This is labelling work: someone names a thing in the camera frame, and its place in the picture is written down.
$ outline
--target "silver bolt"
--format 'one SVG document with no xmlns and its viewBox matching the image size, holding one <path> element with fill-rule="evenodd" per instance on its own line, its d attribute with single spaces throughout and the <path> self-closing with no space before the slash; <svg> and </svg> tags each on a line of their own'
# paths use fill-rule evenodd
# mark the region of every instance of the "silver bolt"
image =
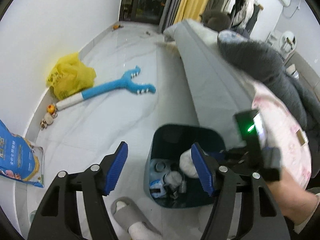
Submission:
<svg viewBox="0 0 320 240">
<path fill-rule="evenodd" d="M 260 174 L 257 172 L 252 173 L 252 177 L 254 177 L 255 179 L 259 179 L 260 178 Z"/>
<path fill-rule="evenodd" d="M 90 167 L 90 170 L 92 171 L 98 171 L 100 169 L 100 166 L 98 164 L 94 164 Z"/>
<path fill-rule="evenodd" d="M 228 171 L 228 168 L 226 166 L 220 166 L 219 167 L 219 171 L 221 172 L 227 172 Z"/>
<path fill-rule="evenodd" d="M 63 178 L 64 176 L 66 176 L 66 172 L 65 171 L 60 171 L 59 173 L 58 173 L 58 177 L 59 178 Z"/>
</svg>

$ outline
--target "dark green trash bin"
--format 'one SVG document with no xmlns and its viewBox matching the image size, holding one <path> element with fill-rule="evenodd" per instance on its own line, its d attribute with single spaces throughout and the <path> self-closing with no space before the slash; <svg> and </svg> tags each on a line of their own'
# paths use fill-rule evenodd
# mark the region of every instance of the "dark green trash bin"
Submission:
<svg viewBox="0 0 320 240">
<path fill-rule="evenodd" d="M 213 203 L 213 198 L 203 191 L 200 180 L 191 179 L 187 176 L 185 176 L 187 192 L 179 194 L 175 200 L 169 197 L 153 198 L 150 194 L 149 185 L 150 179 L 153 180 L 155 177 L 155 164 L 159 160 L 164 160 L 167 164 L 179 166 L 181 154 L 190 149 L 195 142 L 199 143 L 201 148 L 209 155 L 225 150 L 222 137 L 217 132 L 207 128 L 167 124 L 156 130 L 146 163 L 144 190 L 160 206 L 165 208 L 190 208 Z"/>
</svg>

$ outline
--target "tile floor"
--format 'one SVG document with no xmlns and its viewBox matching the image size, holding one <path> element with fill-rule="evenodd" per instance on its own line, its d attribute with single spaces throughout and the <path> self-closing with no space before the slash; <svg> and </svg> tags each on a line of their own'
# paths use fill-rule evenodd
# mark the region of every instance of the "tile floor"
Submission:
<svg viewBox="0 0 320 240">
<path fill-rule="evenodd" d="M 153 27 L 126 23 L 123 29 L 103 38 L 83 61 L 95 68 L 96 85 L 117 79 L 138 65 L 141 74 L 134 81 L 152 83 L 157 92 L 134 95 L 126 90 L 112 91 L 59 112 L 53 125 L 40 131 L 36 141 L 45 152 L 45 188 L 28 185 L 28 215 L 38 207 L 59 171 L 81 172 L 100 163 L 125 141 L 129 156 L 115 190 L 104 198 L 108 212 L 115 199 L 127 196 L 163 233 L 164 239 L 200 239 L 199 209 L 163 209 L 143 191 L 144 167 L 156 129 L 166 123 L 198 125 L 177 49 L 166 44 Z M 78 193 L 78 211 L 83 236 L 91 239 L 82 193 Z M 129 235 L 110 218 L 119 239 L 129 240 Z"/>
</svg>

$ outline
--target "blue pet food bag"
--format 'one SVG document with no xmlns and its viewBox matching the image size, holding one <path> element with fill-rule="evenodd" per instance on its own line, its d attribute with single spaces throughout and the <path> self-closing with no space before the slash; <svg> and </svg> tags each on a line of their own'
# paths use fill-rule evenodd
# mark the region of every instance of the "blue pet food bag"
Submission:
<svg viewBox="0 0 320 240">
<path fill-rule="evenodd" d="M 0 175 L 43 187 L 43 148 L 9 132 L 0 120 Z"/>
</svg>

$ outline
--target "led light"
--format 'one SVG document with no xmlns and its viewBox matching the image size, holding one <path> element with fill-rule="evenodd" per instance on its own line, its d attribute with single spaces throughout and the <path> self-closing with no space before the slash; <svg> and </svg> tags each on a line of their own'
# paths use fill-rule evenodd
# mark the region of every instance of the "led light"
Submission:
<svg viewBox="0 0 320 240">
<path fill-rule="evenodd" d="M 254 128 L 254 124 L 249 127 L 248 132 L 251 132 L 253 128 Z"/>
</svg>

